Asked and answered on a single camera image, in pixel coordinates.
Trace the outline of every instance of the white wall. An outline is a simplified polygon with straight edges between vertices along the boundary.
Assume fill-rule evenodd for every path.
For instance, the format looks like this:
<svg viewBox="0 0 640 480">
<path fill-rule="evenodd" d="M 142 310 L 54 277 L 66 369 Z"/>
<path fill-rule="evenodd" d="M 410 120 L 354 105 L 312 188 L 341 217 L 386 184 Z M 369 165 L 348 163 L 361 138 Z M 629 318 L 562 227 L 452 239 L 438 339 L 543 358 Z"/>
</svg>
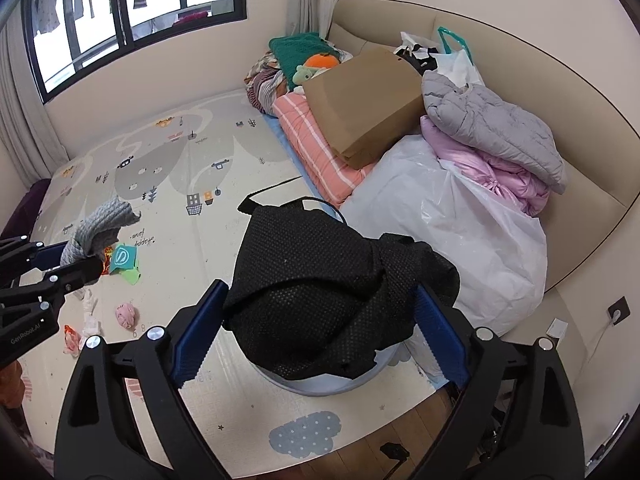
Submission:
<svg viewBox="0 0 640 480">
<path fill-rule="evenodd" d="M 640 39 L 618 0 L 402 0 L 501 28 L 591 82 L 640 130 Z M 615 54 L 610 62 L 606 53 Z"/>
<path fill-rule="evenodd" d="M 242 87 L 268 41 L 284 35 L 286 8 L 287 0 L 247 0 L 247 20 L 153 44 L 62 92 L 46 109 L 69 156 L 124 124 Z"/>
<path fill-rule="evenodd" d="M 15 207 L 27 192 L 2 142 L 0 142 L 0 183 L 0 231 L 2 231 Z"/>
<path fill-rule="evenodd" d="M 403 1 L 476 18 L 532 43 L 591 82 L 640 132 L 640 37 L 618 0 Z M 558 292 L 590 352 L 609 305 L 626 296 L 632 311 L 607 330 L 574 384 L 590 456 L 640 402 L 640 204 Z"/>
</svg>

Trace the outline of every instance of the wooden floor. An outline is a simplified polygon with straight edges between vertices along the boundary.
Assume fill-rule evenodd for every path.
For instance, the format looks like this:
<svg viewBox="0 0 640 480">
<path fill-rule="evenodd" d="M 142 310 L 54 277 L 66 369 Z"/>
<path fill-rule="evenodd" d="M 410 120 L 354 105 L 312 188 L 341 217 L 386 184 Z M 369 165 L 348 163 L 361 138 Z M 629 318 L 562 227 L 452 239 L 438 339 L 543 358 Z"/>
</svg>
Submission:
<svg viewBox="0 0 640 480">
<path fill-rule="evenodd" d="M 402 444 L 410 454 L 409 460 L 391 477 L 404 480 L 420 463 L 450 412 L 449 396 L 441 389 L 392 423 L 349 446 L 300 466 L 247 480 L 382 480 L 396 464 L 380 451 L 380 446 L 387 442 Z"/>
</svg>

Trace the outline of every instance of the window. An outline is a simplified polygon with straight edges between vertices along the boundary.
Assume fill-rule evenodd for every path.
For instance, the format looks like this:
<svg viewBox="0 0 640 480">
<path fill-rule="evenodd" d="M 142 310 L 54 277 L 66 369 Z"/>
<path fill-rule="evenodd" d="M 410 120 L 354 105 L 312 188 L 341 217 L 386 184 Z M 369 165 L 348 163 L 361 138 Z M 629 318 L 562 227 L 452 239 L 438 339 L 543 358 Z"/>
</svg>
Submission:
<svg viewBox="0 0 640 480">
<path fill-rule="evenodd" d="M 43 102 L 133 50 L 245 18 L 245 0 L 22 0 L 27 52 Z"/>
</svg>

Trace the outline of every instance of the black bag handle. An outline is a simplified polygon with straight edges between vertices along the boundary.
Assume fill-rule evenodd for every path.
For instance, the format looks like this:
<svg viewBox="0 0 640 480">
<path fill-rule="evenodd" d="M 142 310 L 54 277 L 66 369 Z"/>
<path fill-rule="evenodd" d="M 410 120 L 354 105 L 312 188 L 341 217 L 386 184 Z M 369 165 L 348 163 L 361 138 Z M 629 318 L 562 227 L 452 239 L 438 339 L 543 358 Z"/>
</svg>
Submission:
<svg viewBox="0 0 640 480">
<path fill-rule="evenodd" d="M 255 200 L 251 200 L 251 198 L 253 196 L 256 196 L 257 194 L 260 194 L 263 191 L 268 191 L 270 189 L 273 189 L 274 187 L 282 186 L 283 184 L 288 184 L 289 182 L 292 182 L 292 181 L 297 180 L 299 178 L 302 178 L 302 177 L 301 176 L 295 176 L 294 178 L 290 178 L 289 180 L 284 180 L 284 181 L 280 182 L 279 184 L 274 184 L 273 186 L 265 187 L 264 189 L 261 189 L 261 190 L 258 190 L 258 191 L 254 191 L 253 193 L 247 195 L 244 198 L 244 200 L 242 200 L 242 202 L 238 206 L 238 211 L 241 212 L 241 213 L 244 213 L 246 215 L 252 215 L 254 213 L 255 209 L 260 205 Z M 295 208 L 298 208 L 298 209 L 304 209 L 305 206 L 304 206 L 303 202 L 305 200 L 313 200 L 315 202 L 320 202 L 320 203 L 323 203 L 323 204 L 327 204 L 331 209 L 333 209 L 335 212 L 338 213 L 338 215 L 340 216 L 340 219 L 342 220 L 342 223 L 346 225 L 347 221 L 344 219 L 344 216 L 342 215 L 342 213 L 338 210 L 338 208 L 335 205 L 327 202 L 326 200 L 322 200 L 321 198 L 316 198 L 315 196 L 302 196 L 300 198 L 292 200 L 291 202 L 287 202 L 285 204 L 282 204 L 279 207 L 295 207 Z"/>
</svg>

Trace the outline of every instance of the teal tag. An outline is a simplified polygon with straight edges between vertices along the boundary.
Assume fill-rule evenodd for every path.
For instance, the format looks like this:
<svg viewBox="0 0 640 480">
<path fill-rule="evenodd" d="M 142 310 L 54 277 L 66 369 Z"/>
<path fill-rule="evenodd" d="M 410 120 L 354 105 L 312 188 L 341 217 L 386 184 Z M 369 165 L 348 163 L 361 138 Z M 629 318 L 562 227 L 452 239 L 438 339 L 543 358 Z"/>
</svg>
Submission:
<svg viewBox="0 0 640 480">
<path fill-rule="evenodd" d="M 111 255 L 109 274 L 113 273 L 116 269 L 133 269 L 136 265 L 136 251 L 137 249 L 135 247 L 126 245 L 117 246 Z"/>
</svg>

